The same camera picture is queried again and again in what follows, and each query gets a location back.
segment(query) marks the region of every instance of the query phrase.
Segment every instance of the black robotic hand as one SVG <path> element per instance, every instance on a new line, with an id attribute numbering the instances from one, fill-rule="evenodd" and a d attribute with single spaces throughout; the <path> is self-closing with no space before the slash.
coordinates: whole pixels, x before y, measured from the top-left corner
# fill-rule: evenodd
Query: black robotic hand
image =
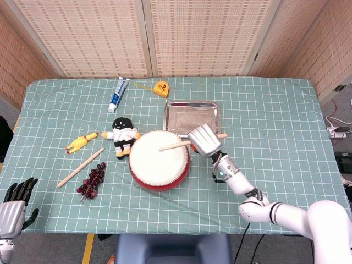
<path id="1" fill-rule="evenodd" d="M 27 221 L 24 221 L 24 216 L 32 189 L 37 182 L 38 179 L 30 178 L 20 184 L 12 184 L 7 190 L 4 202 L 0 204 L 0 239 L 15 238 L 34 223 L 39 209 L 33 210 Z"/>

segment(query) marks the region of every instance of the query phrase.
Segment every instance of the green checkered tablecloth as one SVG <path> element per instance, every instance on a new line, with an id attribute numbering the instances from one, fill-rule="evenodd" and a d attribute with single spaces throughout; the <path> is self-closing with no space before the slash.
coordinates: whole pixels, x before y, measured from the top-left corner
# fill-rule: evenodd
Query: green checkered tablecloth
<path id="1" fill-rule="evenodd" d="M 139 79 L 153 87 L 160 79 Z M 168 100 L 215 101 L 228 134 L 223 149 L 249 181 L 270 201 L 307 207 L 333 200 L 349 204 L 325 131 L 316 92 L 307 80 L 252 77 L 166 78 Z M 27 215 L 39 208 L 32 232 L 56 233 L 241 233 L 238 215 L 244 196 L 216 184 L 209 159 L 192 153 L 191 171 L 167 192 L 141 188 L 126 160 L 116 159 L 113 142 L 100 136 L 67 155 L 75 138 L 112 130 L 116 117 L 128 117 L 140 133 L 162 130 L 166 99 L 130 84 L 115 114 L 108 113 L 116 79 L 33 82 L 27 88 L 21 118 L 0 176 L 0 197 L 14 182 L 39 179 Z M 57 183 L 94 152 L 105 151 L 61 189 Z M 80 203 L 76 188 L 98 162 L 107 162 L 97 199 Z M 268 223 L 250 233 L 290 234 Z"/>

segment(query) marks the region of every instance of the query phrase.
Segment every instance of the rubber chicken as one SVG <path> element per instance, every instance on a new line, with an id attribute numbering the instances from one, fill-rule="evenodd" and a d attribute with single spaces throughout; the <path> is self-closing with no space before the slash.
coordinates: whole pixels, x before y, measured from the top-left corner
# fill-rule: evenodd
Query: rubber chicken
<path id="1" fill-rule="evenodd" d="M 67 150 L 66 153 L 71 154 L 72 152 L 79 150 L 81 147 L 84 147 L 85 145 L 87 145 L 89 140 L 96 138 L 98 135 L 99 133 L 92 133 L 88 136 L 77 137 L 69 146 L 65 148 Z"/>

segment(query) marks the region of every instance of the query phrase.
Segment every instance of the tape measure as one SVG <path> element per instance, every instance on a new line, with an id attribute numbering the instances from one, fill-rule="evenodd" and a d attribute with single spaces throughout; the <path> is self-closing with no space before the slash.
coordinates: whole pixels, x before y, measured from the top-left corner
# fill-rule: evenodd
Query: tape measure
<path id="1" fill-rule="evenodd" d="M 148 90 L 150 92 L 153 92 L 153 93 L 160 95 L 164 98 L 167 98 L 169 96 L 169 92 L 170 92 L 169 84 L 165 81 L 157 82 L 156 85 L 154 86 L 154 89 L 151 89 L 151 88 L 144 86 L 144 85 L 141 85 L 141 84 L 137 84 L 135 82 L 133 82 L 133 85 L 141 87 L 141 88 Z"/>

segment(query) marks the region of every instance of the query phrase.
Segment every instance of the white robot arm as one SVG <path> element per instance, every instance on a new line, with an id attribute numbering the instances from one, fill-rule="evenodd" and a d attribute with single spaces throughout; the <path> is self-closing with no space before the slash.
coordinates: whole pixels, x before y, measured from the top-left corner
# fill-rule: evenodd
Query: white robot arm
<path id="1" fill-rule="evenodd" d="M 315 247 L 315 264 L 352 263 L 352 223 L 345 209 L 333 201 L 313 203 L 308 211 L 281 202 L 270 203 L 221 152 L 222 144 L 207 124 L 188 134 L 198 153 L 212 158 L 214 170 L 236 195 L 247 199 L 239 205 L 239 214 L 247 222 L 266 222 L 292 230 L 309 239 Z"/>
<path id="2" fill-rule="evenodd" d="M 24 221 L 26 207 L 34 185 L 38 179 L 30 178 L 27 181 L 14 183 L 7 190 L 4 202 L 0 204 L 0 263 L 10 264 L 15 245 L 12 240 L 22 230 L 33 224 L 39 210 L 34 209 L 31 217 Z"/>

